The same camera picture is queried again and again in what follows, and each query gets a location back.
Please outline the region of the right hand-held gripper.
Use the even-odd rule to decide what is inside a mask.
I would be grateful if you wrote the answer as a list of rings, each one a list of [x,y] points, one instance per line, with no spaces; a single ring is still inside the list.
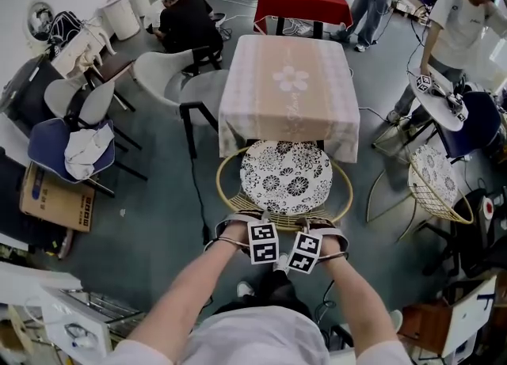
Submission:
[[[324,238],[334,238],[339,246],[338,253],[321,254]],[[316,264],[339,257],[347,257],[349,240],[336,227],[320,227],[300,231],[296,234],[295,243],[288,256],[287,268],[296,272],[310,274]]]

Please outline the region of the red cloth covered table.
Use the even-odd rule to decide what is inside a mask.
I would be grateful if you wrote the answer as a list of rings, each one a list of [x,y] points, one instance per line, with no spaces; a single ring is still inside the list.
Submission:
[[[267,18],[301,19],[330,25],[352,25],[346,0],[257,0],[253,30],[266,34]]]

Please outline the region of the black office chair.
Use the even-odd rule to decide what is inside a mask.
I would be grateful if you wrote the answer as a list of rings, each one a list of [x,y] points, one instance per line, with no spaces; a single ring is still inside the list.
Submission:
[[[490,198],[494,203],[494,216],[491,220],[487,220],[482,212],[484,197]],[[492,269],[507,271],[507,231],[504,235],[497,236],[494,230],[496,224],[507,222],[507,186],[497,193],[487,193],[483,188],[469,192],[454,206],[457,212],[465,212],[465,200],[469,201],[475,215],[472,224],[452,222],[448,231],[428,222],[420,224],[421,230],[431,230],[445,241],[441,255],[424,267],[424,276],[431,276],[448,259],[453,263],[449,272],[451,277],[464,272],[471,279]]]

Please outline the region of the black striped bag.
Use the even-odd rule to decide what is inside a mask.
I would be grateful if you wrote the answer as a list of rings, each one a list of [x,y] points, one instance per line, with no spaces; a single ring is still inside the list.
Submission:
[[[65,47],[82,30],[84,23],[71,11],[57,13],[49,30],[48,43]]]

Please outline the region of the person's white t-shirt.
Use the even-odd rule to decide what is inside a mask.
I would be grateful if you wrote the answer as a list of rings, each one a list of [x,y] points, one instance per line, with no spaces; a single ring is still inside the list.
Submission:
[[[280,306],[213,315],[190,335],[182,358],[123,340],[100,365],[332,365],[317,325]]]

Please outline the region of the brown cardboard box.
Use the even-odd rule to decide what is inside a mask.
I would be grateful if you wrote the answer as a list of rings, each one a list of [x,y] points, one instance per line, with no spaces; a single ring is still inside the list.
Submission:
[[[27,215],[89,233],[94,197],[92,188],[67,183],[31,163],[25,171],[19,207]]]

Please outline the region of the crumpled white cloth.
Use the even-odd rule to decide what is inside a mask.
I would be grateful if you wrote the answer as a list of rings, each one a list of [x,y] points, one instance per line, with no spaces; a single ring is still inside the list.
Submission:
[[[67,172],[76,180],[90,178],[94,163],[106,152],[113,138],[113,131],[108,124],[100,129],[71,132],[64,151]]]

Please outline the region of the person's right hand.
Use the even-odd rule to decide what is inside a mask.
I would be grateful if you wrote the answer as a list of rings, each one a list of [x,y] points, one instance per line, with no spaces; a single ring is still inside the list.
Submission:
[[[342,255],[341,246],[338,238],[330,235],[322,237],[322,246],[320,251],[320,260],[330,260]]]

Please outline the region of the person's right forearm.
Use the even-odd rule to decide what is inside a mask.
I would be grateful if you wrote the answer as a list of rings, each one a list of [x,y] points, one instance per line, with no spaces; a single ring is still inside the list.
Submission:
[[[390,315],[373,287],[344,257],[328,260],[324,265],[335,282],[356,357],[359,358],[369,348],[398,343]]]

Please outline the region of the cream ornate table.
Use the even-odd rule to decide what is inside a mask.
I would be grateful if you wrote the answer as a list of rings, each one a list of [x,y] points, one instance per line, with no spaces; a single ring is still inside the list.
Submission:
[[[110,55],[116,54],[103,28],[101,18],[94,17],[90,21],[83,22],[79,33],[51,61],[51,64],[64,78],[69,78],[82,73],[94,60],[101,65],[101,51],[104,48]]]

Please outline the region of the floral round seat cushion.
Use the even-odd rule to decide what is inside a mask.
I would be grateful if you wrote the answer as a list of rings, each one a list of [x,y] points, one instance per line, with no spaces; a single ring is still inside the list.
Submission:
[[[440,202],[451,207],[458,196],[458,186],[448,159],[430,145],[418,147],[410,155],[408,185],[423,200]]]
[[[281,215],[307,213],[328,198],[330,158],[312,142],[257,141],[244,153],[244,193],[260,208]]]

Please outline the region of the white panel box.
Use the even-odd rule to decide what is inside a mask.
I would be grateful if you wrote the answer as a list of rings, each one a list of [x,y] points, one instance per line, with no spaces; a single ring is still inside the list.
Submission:
[[[497,276],[483,280],[472,292],[452,305],[452,315],[442,358],[456,350],[474,336],[490,319],[494,307]]]

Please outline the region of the person's left forearm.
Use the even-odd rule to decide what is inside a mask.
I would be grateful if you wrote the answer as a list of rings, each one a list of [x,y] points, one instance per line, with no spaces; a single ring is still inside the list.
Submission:
[[[237,251],[230,242],[215,241],[176,277],[129,339],[178,361],[200,311]]]

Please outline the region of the person's left hand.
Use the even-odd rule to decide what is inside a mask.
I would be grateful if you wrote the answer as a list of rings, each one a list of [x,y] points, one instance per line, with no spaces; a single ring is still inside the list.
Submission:
[[[249,248],[249,236],[245,222],[229,222],[221,237],[232,240],[240,249]]]

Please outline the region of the blue cushioned chair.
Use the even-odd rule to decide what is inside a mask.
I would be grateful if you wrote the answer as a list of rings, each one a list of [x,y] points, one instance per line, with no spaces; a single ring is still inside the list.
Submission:
[[[104,123],[99,124],[97,129],[102,128],[105,124],[108,124],[113,131],[114,125],[111,120],[106,120]],[[99,173],[111,166],[114,165],[140,180],[147,180],[145,175],[116,160],[115,136],[106,152],[94,163],[92,176],[85,180],[74,179],[66,170],[64,157],[64,151],[67,147],[70,134],[70,130],[61,118],[54,118],[37,124],[33,127],[29,139],[28,156],[30,160],[41,169],[55,174],[67,183],[84,184],[111,198],[115,196],[114,191],[99,184],[96,180]]]

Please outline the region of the round white mirror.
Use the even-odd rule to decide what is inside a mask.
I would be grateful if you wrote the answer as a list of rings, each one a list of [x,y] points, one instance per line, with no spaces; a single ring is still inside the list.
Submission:
[[[29,37],[39,42],[47,42],[54,19],[55,12],[48,3],[42,0],[31,1],[25,22]]]

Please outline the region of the person's black trousers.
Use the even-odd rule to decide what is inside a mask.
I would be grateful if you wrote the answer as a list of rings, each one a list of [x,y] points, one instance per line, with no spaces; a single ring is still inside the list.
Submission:
[[[307,305],[297,297],[295,287],[287,273],[279,269],[266,272],[257,290],[253,290],[253,295],[238,297],[220,307],[215,314],[260,306],[281,306],[312,319]]]

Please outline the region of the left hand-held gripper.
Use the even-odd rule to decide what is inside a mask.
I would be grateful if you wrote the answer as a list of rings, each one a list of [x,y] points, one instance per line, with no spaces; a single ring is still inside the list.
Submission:
[[[224,234],[232,222],[246,226],[245,235],[236,240]],[[274,264],[280,256],[279,237],[275,223],[267,211],[237,211],[215,226],[215,240],[236,245],[250,258],[250,263]]]

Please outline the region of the blue shell chair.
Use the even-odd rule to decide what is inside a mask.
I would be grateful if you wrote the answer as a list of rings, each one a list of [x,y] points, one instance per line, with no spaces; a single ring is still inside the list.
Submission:
[[[487,148],[497,137],[501,126],[500,112],[487,92],[467,92],[463,101],[468,117],[459,131],[449,131],[439,124],[436,126],[451,164],[475,150]]]

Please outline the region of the round white side table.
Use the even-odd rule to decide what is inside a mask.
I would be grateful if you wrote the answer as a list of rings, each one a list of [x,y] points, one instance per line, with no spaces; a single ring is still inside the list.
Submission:
[[[453,93],[454,90],[454,86],[451,81],[446,79],[446,77],[436,71],[433,67],[429,67],[429,75],[433,80],[433,92],[431,95],[428,95],[426,93],[421,93],[416,89],[415,79],[420,74],[420,69],[411,68],[408,70],[407,74],[409,77],[410,88],[415,94],[416,100],[428,113],[429,119],[412,135],[409,135],[408,128],[406,126],[402,127],[401,124],[402,121],[410,120],[413,115],[403,117],[397,124],[389,124],[387,129],[372,143],[372,148],[374,150],[377,150],[388,157],[396,157],[400,161],[405,161],[405,158],[398,155],[401,150],[408,147],[408,145],[411,144],[428,127],[434,126],[434,129],[436,129],[436,126],[439,124],[441,127],[449,131],[459,131],[463,126],[463,122],[460,122],[451,113],[447,101],[445,100],[445,97],[448,94]],[[399,137],[399,141],[402,145],[397,150],[389,151],[384,148],[383,145],[391,140],[392,134],[395,134],[393,135],[393,138],[396,136]]]

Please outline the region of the black desk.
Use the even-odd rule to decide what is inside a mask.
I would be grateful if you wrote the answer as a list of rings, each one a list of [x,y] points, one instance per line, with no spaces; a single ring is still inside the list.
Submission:
[[[46,55],[30,59],[4,86],[0,112],[29,136],[35,125],[54,117],[44,101],[44,93],[53,81],[62,78]]]

